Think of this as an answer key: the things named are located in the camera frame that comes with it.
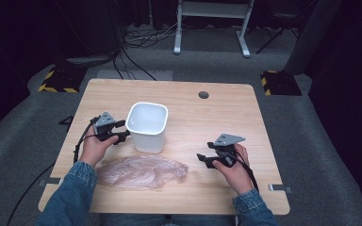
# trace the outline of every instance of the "person's right hand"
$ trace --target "person's right hand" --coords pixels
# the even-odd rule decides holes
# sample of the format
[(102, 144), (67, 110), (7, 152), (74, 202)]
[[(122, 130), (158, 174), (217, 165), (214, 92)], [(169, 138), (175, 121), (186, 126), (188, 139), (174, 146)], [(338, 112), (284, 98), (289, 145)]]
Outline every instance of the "person's right hand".
[[(240, 154), (240, 156), (242, 156), (243, 160), (249, 166), (248, 153), (246, 152), (246, 148), (237, 143), (234, 144), (234, 146), (237, 152)], [(238, 154), (237, 156), (238, 159), (242, 161), (242, 159)], [(213, 166), (224, 175), (228, 184), (239, 195), (254, 189), (248, 172), (243, 168), (243, 166), (239, 162), (235, 163), (235, 165), (232, 168), (228, 168), (225, 165), (223, 165), (221, 162), (214, 160)]]
[(79, 159), (80, 162), (85, 162), (93, 168), (104, 157), (107, 148), (119, 139), (118, 136), (113, 136), (105, 141), (100, 141), (94, 134), (91, 126), (86, 134), (83, 151)]

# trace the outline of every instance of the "wooden table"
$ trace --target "wooden table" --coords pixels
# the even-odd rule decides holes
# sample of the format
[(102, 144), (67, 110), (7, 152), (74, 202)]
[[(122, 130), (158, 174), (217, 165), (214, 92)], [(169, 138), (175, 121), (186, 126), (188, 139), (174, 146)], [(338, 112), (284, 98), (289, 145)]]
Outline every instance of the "wooden table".
[[(199, 92), (209, 94), (207, 99)], [(281, 177), (272, 152), (266, 127), (249, 85), (131, 81), (92, 79), (74, 116), (72, 126), (58, 155), (51, 177), (63, 178), (73, 165), (74, 146), (95, 116), (108, 111), (116, 120), (125, 120), (136, 102), (162, 104), (169, 109), (163, 157), (189, 166), (182, 183), (172, 181), (155, 190), (124, 190), (98, 185), (91, 212), (95, 213), (160, 213), (160, 214), (236, 214), (231, 199), (236, 196), (222, 174), (207, 169), (197, 153), (215, 156), (207, 142), (222, 134), (246, 137), (251, 168), (260, 194), (275, 215), (285, 215), (289, 205), (285, 191), (269, 191), (268, 184), (281, 185)], [(124, 131), (125, 127), (115, 129)], [(146, 154), (135, 150), (132, 137), (111, 146), (98, 164)], [(42, 194), (42, 211), (58, 185), (48, 184)]]

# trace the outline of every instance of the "plastic bag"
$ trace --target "plastic bag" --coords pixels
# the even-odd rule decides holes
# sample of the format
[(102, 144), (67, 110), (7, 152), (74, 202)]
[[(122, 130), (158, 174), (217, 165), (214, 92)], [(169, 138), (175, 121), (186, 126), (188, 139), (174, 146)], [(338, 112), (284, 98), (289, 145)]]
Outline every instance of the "plastic bag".
[(188, 166), (160, 155), (135, 155), (97, 170), (98, 183), (127, 189), (155, 189), (166, 182), (182, 181)]

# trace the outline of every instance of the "jacket sleeve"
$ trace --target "jacket sleeve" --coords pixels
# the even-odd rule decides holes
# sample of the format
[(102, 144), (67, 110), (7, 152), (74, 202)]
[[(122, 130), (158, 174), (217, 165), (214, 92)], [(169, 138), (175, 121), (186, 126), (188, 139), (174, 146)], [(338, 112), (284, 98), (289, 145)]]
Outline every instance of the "jacket sleeve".
[(272, 211), (256, 189), (243, 193), (233, 199), (234, 207), (238, 213), (240, 225), (278, 225)]
[(90, 165), (76, 162), (46, 204), (36, 225), (85, 225), (96, 178)]

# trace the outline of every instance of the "table leg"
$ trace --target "table leg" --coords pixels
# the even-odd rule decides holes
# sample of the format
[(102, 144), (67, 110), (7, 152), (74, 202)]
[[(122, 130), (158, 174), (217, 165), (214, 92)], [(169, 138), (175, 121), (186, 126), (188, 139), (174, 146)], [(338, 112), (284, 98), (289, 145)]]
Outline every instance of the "table leg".
[(175, 34), (175, 45), (174, 53), (179, 55), (181, 53), (181, 22), (182, 22), (182, 0), (178, 1), (178, 10), (177, 10), (177, 32)]
[(252, 8), (254, 7), (255, 0), (249, 1), (248, 8), (246, 9), (246, 15), (243, 19), (242, 29), (237, 31), (238, 41), (240, 48), (242, 49), (242, 53), (245, 57), (250, 57), (251, 53), (249, 52), (248, 46), (246, 45), (246, 41), (244, 39), (246, 27), (248, 26), (249, 18), (251, 17)]

